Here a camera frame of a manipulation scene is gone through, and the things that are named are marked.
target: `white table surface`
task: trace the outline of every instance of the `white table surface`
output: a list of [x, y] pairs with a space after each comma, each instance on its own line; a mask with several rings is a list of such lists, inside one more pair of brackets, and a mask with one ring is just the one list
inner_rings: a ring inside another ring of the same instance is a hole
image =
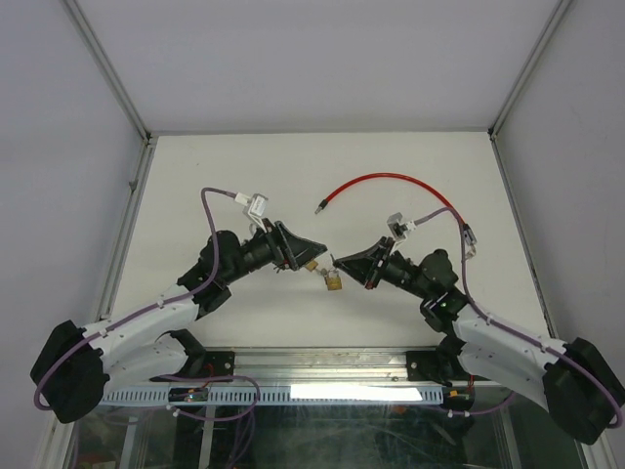
[[[295, 235], [325, 243], [335, 257], [388, 235], [386, 219], [418, 218], [440, 207], [424, 190], [376, 180], [343, 192], [321, 214], [318, 203], [349, 179], [405, 173], [442, 192], [470, 223], [479, 255], [468, 276], [492, 312], [547, 333], [513, 214], [485, 133], [287, 134], [160, 137], [117, 291], [113, 315], [155, 297], [197, 260], [209, 235], [199, 191], [260, 192], [266, 216]], [[242, 207], [212, 195], [217, 228], [250, 236]], [[450, 215], [428, 223], [401, 247], [415, 262], [436, 248], [460, 272], [458, 230]], [[330, 265], [325, 254], [322, 266]], [[441, 339], [419, 313], [420, 300], [387, 284], [366, 291], [346, 276], [327, 291], [306, 270], [277, 275], [266, 267], [230, 286], [232, 297], [191, 332], [206, 346], [429, 346]]]

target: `brass padlock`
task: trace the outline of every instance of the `brass padlock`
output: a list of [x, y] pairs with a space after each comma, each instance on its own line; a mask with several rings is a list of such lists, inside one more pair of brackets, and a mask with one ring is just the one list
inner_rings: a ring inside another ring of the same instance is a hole
[[339, 273], [337, 271], [330, 271], [325, 276], [325, 285], [328, 287], [328, 290], [341, 290], [343, 289], [343, 284], [341, 283], [341, 277], [339, 277]]
[[319, 263], [316, 261], [310, 261], [306, 266], [304, 266], [307, 271], [314, 272], [317, 267], [319, 267]]

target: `red cable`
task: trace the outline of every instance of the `red cable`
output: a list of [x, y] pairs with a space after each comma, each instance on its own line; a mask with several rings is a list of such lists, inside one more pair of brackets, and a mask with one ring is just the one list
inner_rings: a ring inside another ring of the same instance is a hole
[[319, 213], [321, 210], [323, 210], [325, 208], [325, 206], [330, 202], [330, 200], [332, 200], [334, 197], [336, 197], [339, 193], [341, 193], [345, 189], [350, 188], [354, 184], [358, 184], [358, 183], [360, 183], [362, 181], [367, 181], [369, 179], [377, 179], [377, 178], [402, 179], [403, 181], [407, 181], [409, 183], [416, 184], [417, 186], [422, 187], [423, 189], [425, 189], [426, 191], [431, 193], [433, 196], [435, 196], [438, 200], [440, 200], [442, 202], [442, 204], [445, 207], [454, 208], [453, 205], [451, 204], [451, 202], [449, 200], [447, 200], [447, 198], [442, 193], [440, 193], [439, 191], [434, 189], [429, 184], [424, 183], [423, 181], [419, 181], [418, 179], [415, 179], [415, 178], [413, 178], [411, 176], [406, 176], [405, 174], [398, 174], [398, 173], [371, 173], [371, 174], [365, 174], [364, 176], [360, 176], [358, 178], [352, 179], [351, 181], [346, 182], [340, 188], [335, 190], [333, 193], [329, 194], [327, 197], [325, 197], [321, 201], [321, 203], [319, 203], [319, 206], [317, 207], [315, 213]]
[[[215, 374], [215, 368], [213, 367], [212, 364], [208, 363], [206, 366], [204, 366], [204, 369], [208, 369], [211, 374], [208, 375], [209, 378], [212, 378], [213, 375]], [[205, 388], [206, 386], [208, 386], [211, 383], [211, 379], [209, 379], [208, 381], [206, 381], [203, 385], [202, 388]]]

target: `white wall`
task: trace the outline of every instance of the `white wall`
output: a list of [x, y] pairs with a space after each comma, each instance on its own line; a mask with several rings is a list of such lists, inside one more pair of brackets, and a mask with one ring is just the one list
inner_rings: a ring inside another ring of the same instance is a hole
[[28, 373], [91, 312], [140, 140], [61, 2], [3, 2], [0, 57], [0, 465], [23, 469], [45, 420]]
[[154, 132], [485, 130], [557, 0], [80, 0]]
[[[501, 136], [557, 328], [595, 342], [623, 382], [624, 22], [622, 0], [579, 1]], [[625, 467], [625, 430], [608, 434]]]

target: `purple cable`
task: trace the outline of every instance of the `purple cable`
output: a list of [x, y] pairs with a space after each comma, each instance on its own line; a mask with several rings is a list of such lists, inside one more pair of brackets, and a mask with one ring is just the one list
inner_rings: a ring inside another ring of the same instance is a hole
[[[508, 397], [506, 399], [504, 399], [501, 403], [499, 403], [498, 405], [495, 405], [493, 407], [490, 408], [486, 408], [484, 410], [475, 410], [475, 411], [469, 411], [469, 415], [488, 415], [489, 413], [493, 413], [496, 412], [497, 410], [501, 410], [502, 408], [508, 406], [513, 400], [514, 398], [517, 396], [517, 393], [510, 393], [508, 395]], [[442, 408], [442, 407], [438, 407], [435, 405], [428, 405], [428, 408], [431, 408], [432, 410], [438, 410], [440, 412], [444, 412], [444, 413], [449, 413], [450, 410], [447, 408]], [[460, 410], [451, 410], [451, 414], [452, 415], [460, 415], [460, 416], [464, 416], [466, 415], [465, 412], [462, 412]]]
[[[443, 208], [440, 208], [439, 210], [432, 212], [430, 215], [427, 215], [423, 218], [415, 220], [413, 223], [415, 224], [415, 226], [422, 225], [444, 212], [450, 212], [456, 219], [456, 222], [458, 222], [458, 227], [460, 228], [460, 252], [462, 256], [460, 262], [462, 266], [462, 286], [465, 289], [465, 295], [467, 296], [467, 299], [469, 300], [469, 304], [471, 304], [471, 306], [476, 311], [476, 313], [478, 313], [478, 315], [483, 320], [488, 321], [489, 320], [488, 315], [478, 306], [478, 303], [473, 298], [473, 296], [471, 296], [471, 293], [469, 292], [469, 285], [467, 284], [467, 258], [466, 258], [467, 248], [464, 243], [464, 237], [463, 237], [463, 231], [462, 231], [463, 223], [462, 223], [462, 218], [460, 217], [460, 214], [453, 208], [443, 207]], [[516, 330], [513, 327], [503, 324], [499, 322], [498, 320], [490, 319], [490, 324], [494, 325], [495, 327], [505, 332], [508, 332], [511, 335], [514, 335], [515, 337], [533, 345], [534, 347], [538, 347], [542, 349], [542, 344], [540, 343], [539, 340], [535, 339], [534, 337], [524, 334], [523, 332], [520, 332], [519, 330]], [[574, 368], [576, 371], [581, 373], [585, 378], [587, 378], [591, 383], [593, 383], [602, 392], [602, 394], [605, 396], [607, 401], [613, 407], [614, 414], [616, 415], [616, 422], [610, 423], [609, 425], [607, 425], [607, 428], [619, 428], [623, 424], [623, 413], [621, 412], [621, 408], [618, 405], [618, 402], [612, 396], [612, 394], [608, 391], [608, 389], [606, 389], [605, 386], [595, 376], [593, 376], [593, 374], [590, 371], [588, 371], [586, 368], [584, 368], [577, 362], [574, 362], [572, 359], [570, 359], [566, 355], [561, 354], [560, 352], [558, 352], [557, 350], [551, 347], [545, 347], [545, 351], [550, 353], [554, 357], [562, 360], [563, 362], [565, 362], [566, 364]], [[498, 405], [497, 407], [494, 407], [493, 409], [482, 410], [481, 411], [482, 413], [480, 414], [474, 413], [474, 415], [484, 415], [485, 413], [489, 413], [490, 411], [494, 411], [495, 409], [498, 410], [499, 408], [501, 408], [501, 405]]]
[[179, 415], [184, 415], [185, 417], [193, 418], [195, 420], [200, 420], [202, 422], [232, 422], [233, 420], [237, 420], [247, 415], [248, 413], [250, 413], [254, 409], [256, 404], [258, 403], [259, 399], [261, 398], [261, 387], [258, 385], [255, 379], [252, 379], [249, 376], [239, 376], [237, 374], [234, 374], [232, 376], [217, 376], [214, 378], [206, 379], [206, 378], [181, 378], [181, 377], [173, 376], [170, 374], [164, 374], [160, 377], [163, 379], [169, 379], [170, 381], [177, 381], [180, 383], [188, 383], [191, 381], [202, 381], [202, 382], [206, 382], [207, 384], [219, 383], [222, 381], [231, 381], [232, 379], [242, 379], [243, 381], [247, 381], [248, 383], [251, 383], [256, 388], [256, 394], [254, 395], [254, 402], [242, 412], [238, 413], [237, 415], [233, 415], [231, 417], [202, 417], [200, 415], [194, 415], [192, 413], [185, 412], [184, 410], [180, 410], [178, 407], [175, 407], [173, 405], [170, 406], [170, 408], [176, 411]]
[[[208, 219], [208, 226], [210, 227], [211, 237], [213, 237], [213, 259], [214, 259], [214, 261], [213, 261], [213, 269], [211, 270], [210, 276], [202, 284], [200, 284], [199, 286], [194, 288], [192, 291], [189, 291], [187, 293], [183, 293], [182, 295], [174, 296], [172, 298], [168, 298], [168, 299], [164, 300], [163, 303], [162, 303], [163, 306], [164, 305], [169, 305], [169, 304], [177, 302], [177, 301], [182, 301], [182, 300], [187, 299], [190, 296], [193, 296], [198, 291], [201, 291], [204, 288], [206, 288], [208, 285], [210, 285], [211, 282], [215, 279], [215, 276], [217, 275], [217, 271], [219, 269], [219, 245], [218, 245], [218, 241], [217, 241], [217, 237], [216, 237], [217, 229], [215, 228], [215, 222], [213, 221], [213, 216], [211, 215], [211, 210], [208, 207], [208, 201], [206, 200], [206, 193], [208, 193], [208, 192], [220, 193], [222, 195], [226, 195], [226, 196], [231, 197], [231, 198], [235, 198], [236, 197], [236, 193], [229, 192], [229, 191], [223, 191], [221, 189], [214, 189], [214, 188], [203, 188], [200, 191], [200, 197], [202, 199], [202, 205], [204, 206], [204, 212], [206, 213], [206, 218]], [[142, 316], [145, 313], [148, 313], [148, 312], [150, 312], [150, 311], [152, 311], [152, 310], [154, 310], [154, 309], [156, 309], [158, 307], [159, 307], [159, 305], [157, 303], [152, 303], [151, 305], [147, 305], [147, 306], [141, 308], [140, 310], [136, 311], [135, 313], [133, 313], [133, 314], [131, 314], [131, 315], [121, 319], [120, 321], [110, 325], [105, 330], [106, 330], [106, 332], [111, 332], [111, 330], [115, 330], [116, 328], [121, 327], [122, 325], [130, 322], [131, 320], [135, 320], [139, 316]], [[43, 377], [39, 381], [39, 384], [37, 385], [37, 389], [35, 390], [35, 395], [34, 395], [35, 407], [37, 407], [40, 410], [51, 410], [51, 407], [49, 405], [41, 404], [41, 392], [43, 391], [43, 388], [45, 387], [45, 385], [48, 383], [48, 380], [50, 379], [50, 377], [55, 372], [57, 372], [59, 367], [67, 359], [69, 359], [69, 357], [74, 355], [78, 350], [83, 348], [85, 345], [90, 343], [92, 340], [95, 340], [95, 339], [97, 339], [100, 336], [101, 336], [100, 333], [96, 332], [95, 334], [90, 335], [89, 337], [85, 337], [80, 342], [78, 342], [76, 345], [74, 345], [72, 348], [70, 348], [67, 352], [65, 352], [52, 366], [50, 366], [48, 371], [46, 371], [46, 373], [43, 375]]]
[[[243, 430], [243, 434], [241, 435], [241, 439], [243, 438], [243, 436], [245, 436], [248, 429], [249, 429], [249, 436], [247, 438], [247, 442], [245, 442], [245, 446], [239, 452], [239, 454], [237, 454], [234, 457], [234, 459], [228, 463], [228, 466], [227, 466], [228, 469], [232, 469], [234, 467], [234, 464], [236, 464], [238, 460], [245, 455], [245, 452], [247, 452], [247, 449], [249, 449], [250, 445], [252, 444], [252, 440], [254, 440], [254, 433], [256, 432], [256, 418], [254, 417], [254, 412], [250, 413], [250, 416], [247, 420], [247, 424], [245, 425], [245, 429]], [[232, 452], [235, 452], [238, 449], [238, 446], [240, 445], [240, 441], [234, 442], [234, 444], [235, 446]]]
[[232, 444], [232, 449], [230, 450], [230, 454], [228, 456], [228, 463], [226, 464], [228, 467], [230, 466], [232, 459], [234, 458], [234, 455], [236, 454], [236, 450], [238, 449], [239, 445], [241, 444], [241, 420], [243, 420], [242, 418], [239, 418], [236, 420], [236, 427], [234, 427], [234, 443]]

